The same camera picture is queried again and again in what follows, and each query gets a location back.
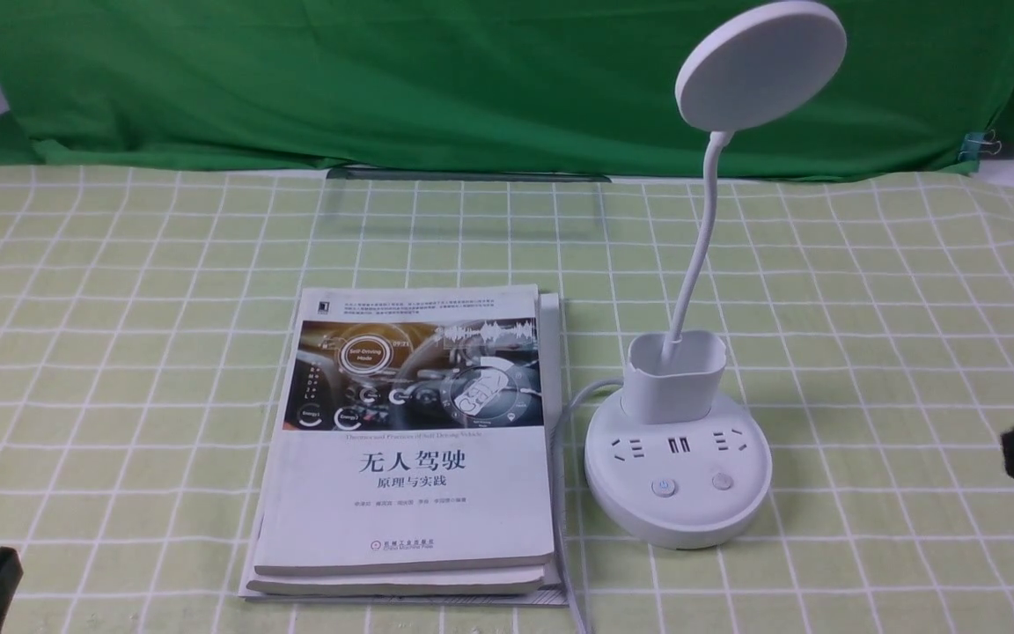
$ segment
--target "lamp head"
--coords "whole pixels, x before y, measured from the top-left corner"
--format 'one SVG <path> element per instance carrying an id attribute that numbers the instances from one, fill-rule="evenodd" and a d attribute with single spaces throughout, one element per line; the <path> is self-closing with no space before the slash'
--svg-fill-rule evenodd
<path id="1" fill-rule="evenodd" d="M 837 75 L 848 37 L 813 0 L 759 5 L 713 30 L 683 62 L 675 100 L 693 128 L 736 132 L 806 103 Z"/>

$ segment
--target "book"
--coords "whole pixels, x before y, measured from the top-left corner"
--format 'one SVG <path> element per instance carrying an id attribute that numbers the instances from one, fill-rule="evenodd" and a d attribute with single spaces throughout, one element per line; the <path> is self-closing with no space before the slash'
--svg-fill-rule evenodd
<path id="1" fill-rule="evenodd" d="M 238 593 L 551 603 L 558 321 L 535 286 L 305 290 Z"/>

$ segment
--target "white cable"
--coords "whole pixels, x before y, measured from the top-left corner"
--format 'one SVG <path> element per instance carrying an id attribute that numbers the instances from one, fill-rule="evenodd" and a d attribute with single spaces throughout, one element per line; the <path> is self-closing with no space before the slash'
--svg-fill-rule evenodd
<path id="1" fill-rule="evenodd" d="M 683 276 L 683 286 L 679 289 L 678 299 L 675 300 L 675 309 L 671 312 L 671 325 L 667 338 L 664 339 L 664 347 L 660 350 L 661 372 L 666 371 L 665 368 L 670 364 L 675 348 L 679 345 L 679 333 L 683 332 L 683 321 L 687 318 L 691 293 L 696 289 L 699 272 L 707 260 L 707 250 L 710 249 L 711 232 L 715 229 L 717 214 L 717 160 L 722 149 L 729 143 L 730 137 L 733 137 L 732 132 L 712 132 L 707 152 L 704 153 L 704 221 L 699 228 L 699 239 L 696 241 L 696 252 L 691 256 L 687 274 Z"/>
<path id="2" fill-rule="evenodd" d="M 563 521 L 566 518 L 566 470 L 563 465 L 564 429 L 569 425 L 569 421 L 572 415 L 574 415 L 574 410 L 578 409 L 586 398 L 591 397 L 592 393 L 604 386 L 620 386 L 623 384 L 623 378 L 600 378 L 600 380 L 591 382 L 581 389 L 577 396 L 574 397 L 574 400 L 570 401 L 570 404 L 563 410 L 563 414 L 558 417 L 555 430 L 553 430 L 553 438 L 551 439 L 551 462 L 553 464 L 553 475 L 555 475 L 555 487 L 553 487 L 555 489 L 553 491 L 553 497 L 555 498 L 555 557 L 558 558 L 558 574 L 563 578 L 564 592 L 566 592 L 567 601 L 570 605 L 570 616 L 574 618 L 574 625 L 578 634 L 589 634 L 589 626 L 584 621 L 584 618 L 581 617 L 581 610 L 577 603 L 577 593 L 574 590 L 574 577 L 571 575 L 571 568 L 566 558 L 566 538 L 563 534 Z"/>

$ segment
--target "power button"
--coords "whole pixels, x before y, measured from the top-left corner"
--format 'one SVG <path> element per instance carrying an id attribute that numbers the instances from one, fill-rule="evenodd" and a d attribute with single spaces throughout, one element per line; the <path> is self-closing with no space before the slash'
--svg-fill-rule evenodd
<path id="1" fill-rule="evenodd" d="M 717 473 L 715 477 L 711 478 L 711 486 L 720 491 L 725 491 L 733 486 L 733 478 L 728 477 L 727 474 Z"/>
<path id="2" fill-rule="evenodd" d="M 660 497 L 675 495 L 675 481 L 670 478 L 659 478 L 651 481 L 651 492 Z"/>

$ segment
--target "green checkered tablecloth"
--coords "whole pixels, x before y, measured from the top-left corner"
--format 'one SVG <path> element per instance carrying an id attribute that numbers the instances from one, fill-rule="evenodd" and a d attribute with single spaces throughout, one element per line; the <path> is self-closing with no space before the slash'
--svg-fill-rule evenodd
<path id="1" fill-rule="evenodd" d="M 1014 190 L 722 193 L 689 326 L 727 340 L 774 494 L 722 549 L 651 549 L 584 489 L 581 413 L 569 550 L 596 632 L 1014 631 Z M 575 392 L 665 329 L 700 210 L 682 184 L 0 168 L 7 631 L 569 633 L 563 609 L 233 597 L 297 293 L 534 282 L 566 297 Z"/>

